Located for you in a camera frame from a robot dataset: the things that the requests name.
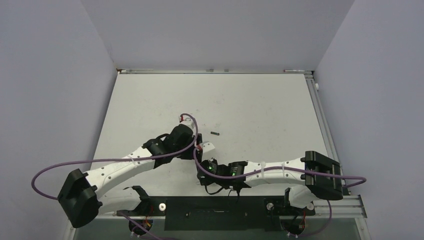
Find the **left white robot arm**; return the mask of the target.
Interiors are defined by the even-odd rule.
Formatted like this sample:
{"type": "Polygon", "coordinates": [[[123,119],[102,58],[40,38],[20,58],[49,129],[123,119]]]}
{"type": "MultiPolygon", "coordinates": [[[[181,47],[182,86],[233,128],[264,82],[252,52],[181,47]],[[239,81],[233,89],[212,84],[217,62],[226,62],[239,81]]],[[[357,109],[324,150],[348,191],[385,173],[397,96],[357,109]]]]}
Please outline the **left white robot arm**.
{"type": "Polygon", "coordinates": [[[136,209],[147,194],[140,186],[129,186],[110,193],[117,185],[143,172],[170,163],[174,158],[188,160],[189,151],[197,144],[198,129],[190,118],[173,128],[170,134],[153,138],[122,159],[82,172],[71,171],[57,196],[74,228],[81,228],[97,215],[136,209]]]}

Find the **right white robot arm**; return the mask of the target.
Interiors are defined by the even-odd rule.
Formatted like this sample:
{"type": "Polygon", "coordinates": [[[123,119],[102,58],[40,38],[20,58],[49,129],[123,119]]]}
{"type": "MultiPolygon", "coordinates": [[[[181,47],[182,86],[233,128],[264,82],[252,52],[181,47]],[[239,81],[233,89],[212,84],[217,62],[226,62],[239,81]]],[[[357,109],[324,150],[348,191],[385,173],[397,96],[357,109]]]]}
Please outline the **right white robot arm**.
{"type": "Polygon", "coordinates": [[[339,162],[316,151],[281,162],[236,161],[218,164],[211,151],[194,150],[198,179],[204,186],[217,184],[239,193],[260,185],[288,184],[285,205],[304,209],[315,200],[343,199],[339,162]]]}

